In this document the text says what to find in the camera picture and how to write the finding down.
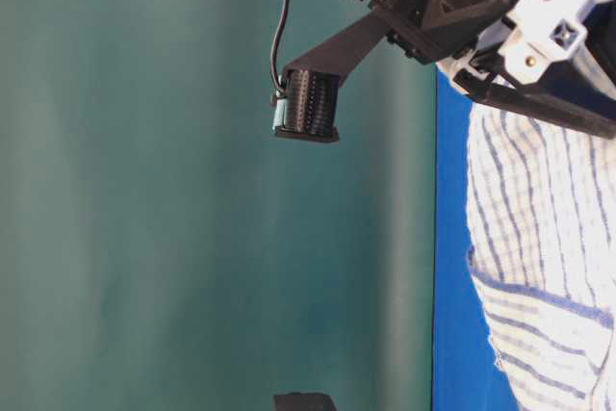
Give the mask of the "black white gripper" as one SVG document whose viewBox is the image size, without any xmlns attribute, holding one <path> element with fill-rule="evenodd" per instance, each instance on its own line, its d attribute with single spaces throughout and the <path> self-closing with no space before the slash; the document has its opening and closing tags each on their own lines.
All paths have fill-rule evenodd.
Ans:
<svg viewBox="0 0 616 411">
<path fill-rule="evenodd" d="M 372 0 L 388 40 L 437 64 L 478 104 L 600 138 L 615 137 L 602 107 L 482 81 L 533 85 L 559 64 L 605 93 L 615 90 L 615 0 Z"/>
</svg>

